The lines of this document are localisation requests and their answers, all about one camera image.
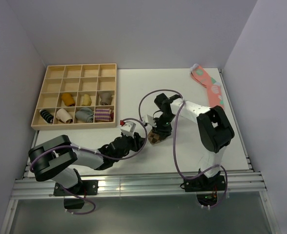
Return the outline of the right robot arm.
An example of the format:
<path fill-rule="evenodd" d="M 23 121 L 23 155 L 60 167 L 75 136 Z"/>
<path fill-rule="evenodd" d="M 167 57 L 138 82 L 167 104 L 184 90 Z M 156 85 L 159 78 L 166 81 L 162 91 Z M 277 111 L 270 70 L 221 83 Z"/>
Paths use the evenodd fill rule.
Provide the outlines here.
<path fill-rule="evenodd" d="M 206 149 L 204 162 L 200 167 L 199 186 L 209 190 L 215 185 L 215 177 L 220 173 L 221 161 L 225 148 L 234 138 L 234 130 L 221 106 L 206 107 L 191 101 L 185 101 L 179 95 L 167 97 L 164 93 L 156 96 L 154 103 L 162 113 L 153 117 L 155 122 L 149 132 L 151 144 L 162 142 L 171 136 L 177 125 L 178 117 L 184 117 L 197 124 L 202 145 Z"/>

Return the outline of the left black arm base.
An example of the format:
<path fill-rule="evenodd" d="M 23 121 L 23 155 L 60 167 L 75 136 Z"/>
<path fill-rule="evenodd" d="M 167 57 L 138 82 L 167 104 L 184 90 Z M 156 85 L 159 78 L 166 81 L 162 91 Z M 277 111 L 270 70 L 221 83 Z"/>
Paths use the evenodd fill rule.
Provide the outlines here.
<path fill-rule="evenodd" d="M 83 180 L 77 185 L 67 189 L 69 192 L 75 195 L 96 195 L 98 192 L 98 181 L 97 180 Z M 67 193 L 60 184 L 56 183 L 53 196 L 68 196 Z"/>

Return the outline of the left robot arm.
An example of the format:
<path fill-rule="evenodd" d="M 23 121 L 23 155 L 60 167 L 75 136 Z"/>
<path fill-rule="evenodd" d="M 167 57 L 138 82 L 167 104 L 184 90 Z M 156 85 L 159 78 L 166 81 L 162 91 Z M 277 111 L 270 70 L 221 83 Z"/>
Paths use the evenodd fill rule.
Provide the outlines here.
<path fill-rule="evenodd" d="M 91 150 L 72 143 L 67 135 L 61 135 L 29 150 L 30 171 L 38 182 L 53 180 L 61 184 L 70 194 L 82 190 L 82 180 L 76 169 L 79 165 L 96 171 L 111 168 L 114 163 L 128 159 L 128 154 L 138 154 L 145 146 L 147 138 L 137 132 L 133 136 L 121 134 L 111 143 Z"/>

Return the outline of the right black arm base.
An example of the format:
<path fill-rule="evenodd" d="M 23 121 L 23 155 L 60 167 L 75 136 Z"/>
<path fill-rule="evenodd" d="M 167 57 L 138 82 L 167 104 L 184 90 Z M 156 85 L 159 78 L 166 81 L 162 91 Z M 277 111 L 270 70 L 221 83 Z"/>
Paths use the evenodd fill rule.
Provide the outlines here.
<path fill-rule="evenodd" d="M 217 175 L 207 178 L 201 175 L 193 180 L 184 179 L 180 188 L 185 192 L 208 192 L 208 191 L 224 191 L 226 188 L 226 178 L 218 173 Z"/>

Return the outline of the brown argyle sock pair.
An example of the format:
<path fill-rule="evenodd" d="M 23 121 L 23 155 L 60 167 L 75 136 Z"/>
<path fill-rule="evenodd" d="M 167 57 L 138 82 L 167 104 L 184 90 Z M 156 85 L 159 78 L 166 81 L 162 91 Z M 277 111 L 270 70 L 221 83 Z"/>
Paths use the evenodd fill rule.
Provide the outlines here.
<path fill-rule="evenodd" d="M 160 136 L 159 134 L 156 134 L 152 131 L 148 133 L 148 141 L 150 142 L 151 145 L 158 144 L 162 142 L 164 138 Z"/>

